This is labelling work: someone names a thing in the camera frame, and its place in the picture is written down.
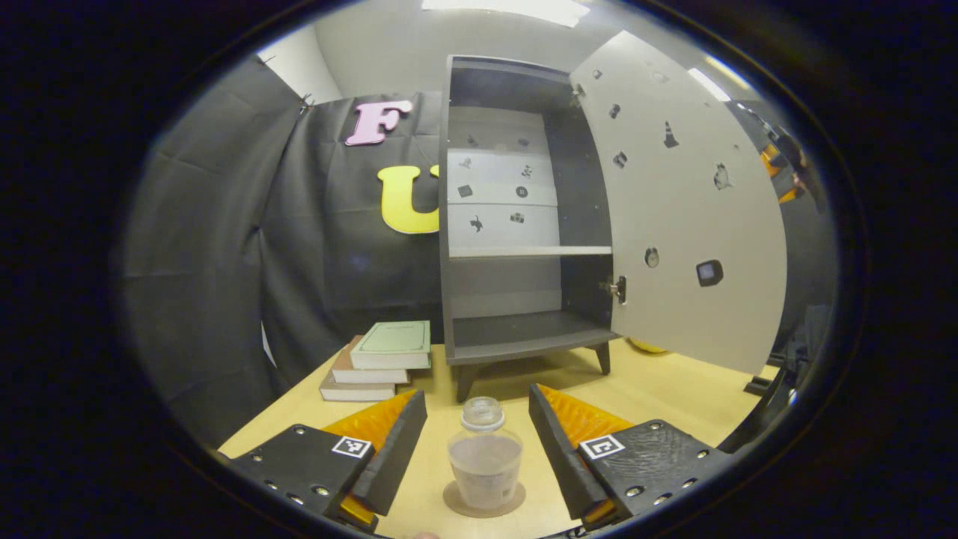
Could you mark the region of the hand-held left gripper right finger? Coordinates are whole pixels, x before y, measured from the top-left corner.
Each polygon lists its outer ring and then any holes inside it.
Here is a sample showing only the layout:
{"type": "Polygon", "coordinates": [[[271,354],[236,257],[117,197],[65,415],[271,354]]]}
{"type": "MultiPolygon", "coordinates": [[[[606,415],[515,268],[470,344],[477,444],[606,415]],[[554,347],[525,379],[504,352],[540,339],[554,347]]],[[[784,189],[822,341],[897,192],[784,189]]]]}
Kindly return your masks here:
{"type": "Polygon", "coordinates": [[[541,383],[530,385],[529,415],[569,515],[586,532],[660,512],[732,458],[665,420],[633,423],[541,383]]]}

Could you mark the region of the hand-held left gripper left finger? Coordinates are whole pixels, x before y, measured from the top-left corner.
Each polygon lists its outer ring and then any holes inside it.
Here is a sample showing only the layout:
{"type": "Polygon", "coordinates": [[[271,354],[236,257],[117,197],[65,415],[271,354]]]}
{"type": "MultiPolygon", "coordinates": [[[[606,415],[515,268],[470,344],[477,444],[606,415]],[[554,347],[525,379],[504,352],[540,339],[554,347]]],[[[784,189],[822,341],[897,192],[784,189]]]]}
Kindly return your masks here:
{"type": "Polygon", "coordinates": [[[314,517],[374,532],[426,420],[424,393],[409,390],[326,427],[291,425],[231,458],[231,469],[314,517]]]}

